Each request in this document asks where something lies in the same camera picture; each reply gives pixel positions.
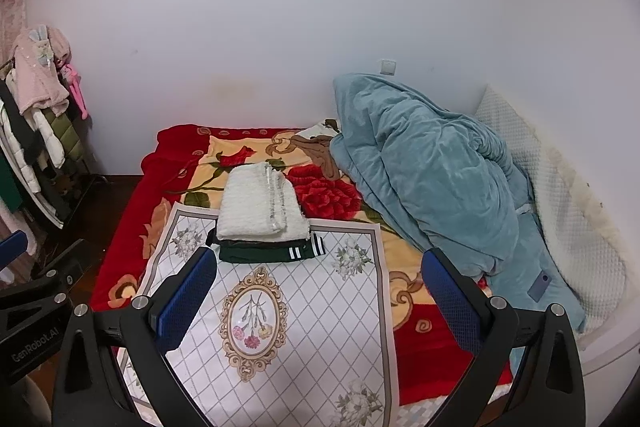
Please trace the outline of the white patterned mat cloth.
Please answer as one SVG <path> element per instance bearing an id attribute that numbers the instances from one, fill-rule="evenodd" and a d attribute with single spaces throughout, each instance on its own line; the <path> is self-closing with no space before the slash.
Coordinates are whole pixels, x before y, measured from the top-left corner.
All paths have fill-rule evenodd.
<path id="1" fill-rule="evenodd" d="M 222 262 L 167 353 L 216 426 L 389 426 L 398 408 L 381 231 L 314 220 L 317 257 Z"/>

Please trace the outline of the blue quilted duvet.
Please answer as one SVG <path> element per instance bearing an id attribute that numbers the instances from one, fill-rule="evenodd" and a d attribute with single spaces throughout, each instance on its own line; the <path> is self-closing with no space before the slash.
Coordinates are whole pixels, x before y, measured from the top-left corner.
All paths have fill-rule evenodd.
<path id="1" fill-rule="evenodd" d="M 364 202 L 419 251 L 517 308 L 562 305 L 576 332 L 586 312 L 552 259 L 533 187 L 500 135 L 403 84 L 367 74 L 333 81 L 341 131 L 330 152 Z"/>

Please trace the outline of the white puffer jacket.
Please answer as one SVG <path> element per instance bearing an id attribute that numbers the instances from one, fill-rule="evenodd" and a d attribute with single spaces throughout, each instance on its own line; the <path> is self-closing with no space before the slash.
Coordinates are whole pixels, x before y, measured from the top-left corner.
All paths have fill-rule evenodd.
<path id="1" fill-rule="evenodd" d="M 63 193 L 56 184 L 62 180 L 65 150 L 43 110 L 29 108 L 21 113 L 15 100 L 15 69 L 1 78 L 1 128 L 18 171 L 34 194 Z"/>

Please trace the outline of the pink fleece garment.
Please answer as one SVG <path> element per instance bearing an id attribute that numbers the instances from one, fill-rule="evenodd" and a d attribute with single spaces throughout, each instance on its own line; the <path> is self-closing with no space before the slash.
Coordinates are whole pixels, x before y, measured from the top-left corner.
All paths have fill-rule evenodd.
<path id="1" fill-rule="evenodd" d="M 14 98 L 24 114 L 31 108 L 66 112 L 70 92 L 58 80 L 58 69 L 70 58 L 70 44 L 58 28 L 38 25 L 23 30 L 13 43 Z"/>

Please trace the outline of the white padded headboard cushion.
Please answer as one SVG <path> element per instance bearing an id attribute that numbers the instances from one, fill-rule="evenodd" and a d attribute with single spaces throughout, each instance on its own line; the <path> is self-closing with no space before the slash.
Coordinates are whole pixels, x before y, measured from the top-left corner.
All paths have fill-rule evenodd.
<path id="1" fill-rule="evenodd" d="M 506 142 L 533 184 L 550 255 L 586 312 L 584 334 L 613 327 L 639 297 L 639 270 L 622 233 L 572 163 L 496 90 L 488 87 L 475 117 Z"/>

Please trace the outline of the green hanging garment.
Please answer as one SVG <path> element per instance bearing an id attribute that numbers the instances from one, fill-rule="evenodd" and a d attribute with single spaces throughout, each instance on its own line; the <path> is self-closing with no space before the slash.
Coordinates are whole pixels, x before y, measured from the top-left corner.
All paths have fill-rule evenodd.
<path id="1" fill-rule="evenodd" d="M 22 195 L 17 187 L 13 171 L 3 153 L 0 153 L 0 197 L 9 212 L 19 210 L 23 204 Z"/>

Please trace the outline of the dark green striped garment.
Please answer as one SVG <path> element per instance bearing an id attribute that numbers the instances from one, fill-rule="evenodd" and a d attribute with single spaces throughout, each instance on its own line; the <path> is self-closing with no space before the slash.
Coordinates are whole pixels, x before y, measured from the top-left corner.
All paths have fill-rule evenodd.
<path id="1" fill-rule="evenodd" d="M 223 241 L 210 230 L 205 244 L 219 247 L 219 260 L 234 265 L 284 263 L 321 257 L 326 254 L 322 238 L 312 233 L 308 239 L 284 243 Z"/>

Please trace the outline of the red floral bed blanket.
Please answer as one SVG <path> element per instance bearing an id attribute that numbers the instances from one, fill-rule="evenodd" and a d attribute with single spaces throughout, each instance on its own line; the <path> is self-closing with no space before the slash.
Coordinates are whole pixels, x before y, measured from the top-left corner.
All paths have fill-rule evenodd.
<path id="1" fill-rule="evenodd" d="M 91 306 L 120 308 L 138 288 L 171 207 L 183 202 L 218 208 L 231 168 L 269 161 L 294 186 L 308 218 L 383 222 L 330 155 L 326 138 L 297 129 L 224 129 L 179 124 L 158 132 L 157 147 L 142 159 L 134 189 L 106 252 Z M 399 402 L 408 405 L 448 395 L 472 355 L 462 350 L 426 290 L 421 256 L 388 225 L 381 225 L 390 270 L 390 309 L 399 371 Z"/>

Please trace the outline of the wall socket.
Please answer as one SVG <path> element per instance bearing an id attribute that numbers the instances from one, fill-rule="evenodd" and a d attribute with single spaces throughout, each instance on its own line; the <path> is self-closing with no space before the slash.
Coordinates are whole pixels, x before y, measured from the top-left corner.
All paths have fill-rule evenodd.
<path id="1" fill-rule="evenodd" d="M 397 63 L 394 60 L 380 61 L 380 74 L 384 76 L 393 76 L 396 72 Z"/>

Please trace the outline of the bright pink hanging item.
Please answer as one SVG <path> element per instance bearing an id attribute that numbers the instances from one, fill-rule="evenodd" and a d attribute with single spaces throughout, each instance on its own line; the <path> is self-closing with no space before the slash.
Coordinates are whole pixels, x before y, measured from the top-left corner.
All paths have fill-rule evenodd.
<path id="1" fill-rule="evenodd" d="M 81 119 L 87 120 L 89 118 L 89 112 L 81 92 L 81 75 L 79 75 L 79 72 L 77 72 L 72 64 L 65 64 L 61 68 L 61 75 L 65 80 L 67 90 L 70 91 L 70 95 L 79 109 Z"/>

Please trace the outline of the white knit cardigan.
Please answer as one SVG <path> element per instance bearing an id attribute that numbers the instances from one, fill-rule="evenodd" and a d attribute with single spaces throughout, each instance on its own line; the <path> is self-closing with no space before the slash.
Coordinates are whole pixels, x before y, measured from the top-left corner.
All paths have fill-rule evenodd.
<path id="1" fill-rule="evenodd" d="M 293 184 L 266 162 L 231 170 L 216 229 L 222 241 L 286 243 L 310 236 Z"/>

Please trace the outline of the olive green puffer jacket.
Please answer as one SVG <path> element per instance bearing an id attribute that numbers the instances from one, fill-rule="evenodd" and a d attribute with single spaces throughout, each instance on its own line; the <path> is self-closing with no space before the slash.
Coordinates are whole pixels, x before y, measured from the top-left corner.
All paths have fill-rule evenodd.
<path id="1" fill-rule="evenodd" d="M 87 172 L 84 146 L 70 118 L 65 113 L 55 116 L 50 108 L 43 109 L 41 114 L 44 123 L 40 133 L 53 167 L 61 169 L 68 162 L 79 171 Z"/>

